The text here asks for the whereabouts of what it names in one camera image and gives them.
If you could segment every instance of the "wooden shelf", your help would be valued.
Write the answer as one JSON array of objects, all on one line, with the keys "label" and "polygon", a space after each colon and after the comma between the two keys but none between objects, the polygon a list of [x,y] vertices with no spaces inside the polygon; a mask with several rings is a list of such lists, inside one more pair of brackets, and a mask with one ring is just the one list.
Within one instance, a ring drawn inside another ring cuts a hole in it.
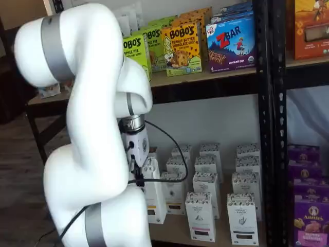
[{"label": "wooden shelf", "polygon": [[295,60],[291,51],[286,52],[286,67],[298,67],[329,62],[329,56]]},{"label": "wooden shelf", "polygon": [[[151,239],[170,243],[206,246],[206,247],[231,247],[230,225],[226,206],[226,196],[232,193],[230,176],[225,177],[225,183],[221,187],[222,212],[219,220],[216,220],[216,242],[204,242],[191,239],[187,216],[167,215],[163,225],[150,224]],[[258,225],[259,246],[266,247],[265,223]]]},{"label": "wooden shelf", "polygon": [[[152,75],[153,78],[150,81],[150,85],[152,89],[159,89],[160,87],[179,85],[183,83],[190,83],[190,82],[202,83],[203,81],[211,81],[216,79],[223,79],[223,78],[243,76],[243,75],[252,75],[252,74],[256,74],[255,68],[245,68],[245,69],[233,70],[228,72],[219,72],[219,73],[211,73],[206,70],[201,73],[173,76],[173,77],[167,77],[167,73],[164,71],[164,72],[154,73]],[[37,95],[28,102],[28,105],[38,105],[44,103],[52,103],[56,101],[67,101],[68,99],[69,99],[68,93],[61,93],[53,97],[44,98],[44,99],[42,99],[39,95]]]}]

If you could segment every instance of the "black shelf post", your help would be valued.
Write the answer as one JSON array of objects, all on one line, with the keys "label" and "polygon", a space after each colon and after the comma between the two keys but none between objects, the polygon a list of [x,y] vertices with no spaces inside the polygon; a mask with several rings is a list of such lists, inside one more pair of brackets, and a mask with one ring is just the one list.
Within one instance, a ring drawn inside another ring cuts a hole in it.
[{"label": "black shelf post", "polygon": [[270,42],[268,0],[253,0],[255,16],[255,45],[257,47],[257,77],[259,125],[262,149],[262,184],[265,206],[266,245],[279,246],[275,208],[275,174],[273,163],[272,88],[270,70]]},{"label": "black shelf post", "polygon": [[274,173],[278,246],[288,247],[288,175],[285,59],[285,0],[272,0],[272,80],[274,104]]}]

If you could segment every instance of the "green box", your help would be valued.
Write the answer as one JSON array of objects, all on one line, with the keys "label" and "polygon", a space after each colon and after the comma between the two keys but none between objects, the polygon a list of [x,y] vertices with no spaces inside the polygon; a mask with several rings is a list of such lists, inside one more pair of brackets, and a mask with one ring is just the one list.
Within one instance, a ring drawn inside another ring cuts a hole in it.
[{"label": "green box", "polygon": [[164,71],[167,68],[167,62],[163,50],[163,42],[161,39],[162,25],[153,25],[142,27],[133,34],[143,34],[148,38],[148,46],[150,51],[150,60],[152,72]]},{"label": "green box", "polygon": [[146,35],[136,34],[123,39],[123,52],[127,58],[139,63],[145,70],[148,79],[152,79],[152,66]]},{"label": "green box", "polygon": [[170,23],[176,18],[177,18],[177,15],[173,15],[173,16],[153,20],[153,21],[149,22],[149,26],[153,26],[153,25],[157,25],[157,24],[161,24],[161,25],[164,25],[164,26],[169,26]]}]

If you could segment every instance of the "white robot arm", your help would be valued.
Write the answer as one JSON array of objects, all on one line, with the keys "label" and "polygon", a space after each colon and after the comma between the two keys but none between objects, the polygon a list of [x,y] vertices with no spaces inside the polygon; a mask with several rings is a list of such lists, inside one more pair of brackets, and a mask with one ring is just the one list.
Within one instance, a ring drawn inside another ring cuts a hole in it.
[{"label": "white robot arm", "polygon": [[115,16],[102,5],[86,4],[27,23],[14,50],[33,86],[75,77],[67,108],[71,144],[49,157],[44,189],[59,233],[82,207],[93,206],[66,233],[64,245],[151,246],[143,193],[127,186],[129,169],[116,118],[129,117],[127,131],[142,133],[130,136],[145,148],[138,151],[135,144],[128,155],[141,167],[149,147],[139,115],[151,109],[152,93],[141,66],[123,55]]}]

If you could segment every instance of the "floor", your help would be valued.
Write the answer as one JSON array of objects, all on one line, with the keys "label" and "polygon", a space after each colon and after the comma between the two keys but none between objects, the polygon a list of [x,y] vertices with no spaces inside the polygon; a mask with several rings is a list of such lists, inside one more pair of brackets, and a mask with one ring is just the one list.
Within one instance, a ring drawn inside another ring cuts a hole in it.
[{"label": "floor", "polygon": [[[53,119],[40,119],[42,130]],[[47,146],[47,152],[69,143],[66,131]],[[0,246],[33,247],[53,229],[43,194],[43,163],[25,116],[0,126]],[[40,247],[53,246],[57,234],[46,237]]]}]

